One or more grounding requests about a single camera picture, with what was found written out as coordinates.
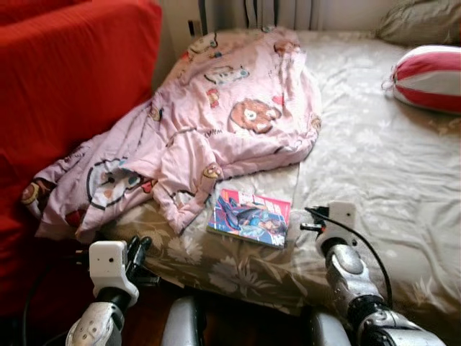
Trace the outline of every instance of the pillow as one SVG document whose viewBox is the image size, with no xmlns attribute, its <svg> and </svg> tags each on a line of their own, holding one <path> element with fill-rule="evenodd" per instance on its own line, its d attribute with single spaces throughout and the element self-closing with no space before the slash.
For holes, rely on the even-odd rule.
<svg viewBox="0 0 461 346">
<path fill-rule="evenodd" d="M 399 1 L 382 19 L 376 35 L 399 45 L 459 45 L 461 1 Z"/>
<path fill-rule="evenodd" d="M 392 80 L 393 94 L 402 102 L 461 114 L 461 48 L 413 49 L 397 62 Z"/>
</svg>

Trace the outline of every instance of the bed sheet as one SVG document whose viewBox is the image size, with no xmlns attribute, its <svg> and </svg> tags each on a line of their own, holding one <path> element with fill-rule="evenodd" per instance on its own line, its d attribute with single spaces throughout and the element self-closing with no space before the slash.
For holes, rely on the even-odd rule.
<svg viewBox="0 0 461 346">
<path fill-rule="evenodd" d="M 300 164 L 218 183 L 206 209 L 177 236 L 151 201 L 107 225 L 112 239 L 151 236 L 147 266 L 168 280 L 299 314 L 331 307 L 305 206 L 346 200 L 356 229 L 390 274 L 395 309 L 448 345 L 460 325 L 460 118 L 418 110 L 381 84 L 408 50 L 366 32 L 298 32 L 323 98 L 322 129 Z M 292 201 L 287 246 L 276 250 L 208 233 L 221 188 Z M 372 279 L 385 289 L 367 250 Z"/>
</svg>

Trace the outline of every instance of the red sofa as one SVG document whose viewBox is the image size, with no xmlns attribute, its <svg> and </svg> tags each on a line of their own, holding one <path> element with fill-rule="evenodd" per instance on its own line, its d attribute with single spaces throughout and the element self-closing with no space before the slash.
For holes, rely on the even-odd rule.
<svg viewBox="0 0 461 346">
<path fill-rule="evenodd" d="M 34 237 L 19 204 L 42 168 L 151 96 L 161 8 L 149 0 L 6 0 L 0 4 L 0 317 L 20 316 L 49 262 L 78 244 Z M 91 300 L 88 273 L 59 264 L 30 324 L 69 328 Z"/>
</svg>

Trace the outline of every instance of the red and white pillow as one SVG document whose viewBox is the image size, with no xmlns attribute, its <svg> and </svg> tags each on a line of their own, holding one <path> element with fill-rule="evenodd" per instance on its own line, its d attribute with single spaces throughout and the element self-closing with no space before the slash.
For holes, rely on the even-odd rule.
<svg viewBox="0 0 461 346">
<path fill-rule="evenodd" d="M 461 48 L 423 45 L 405 54 L 393 73 L 393 94 L 410 105 L 461 114 Z"/>
</svg>

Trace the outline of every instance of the book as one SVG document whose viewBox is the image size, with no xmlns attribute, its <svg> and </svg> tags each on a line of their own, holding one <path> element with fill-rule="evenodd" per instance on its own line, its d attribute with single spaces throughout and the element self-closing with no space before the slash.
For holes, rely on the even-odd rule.
<svg viewBox="0 0 461 346">
<path fill-rule="evenodd" d="M 207 230 L 282 249 L 290 209 L 284 200 L 222 189 Z"/>
</svg>

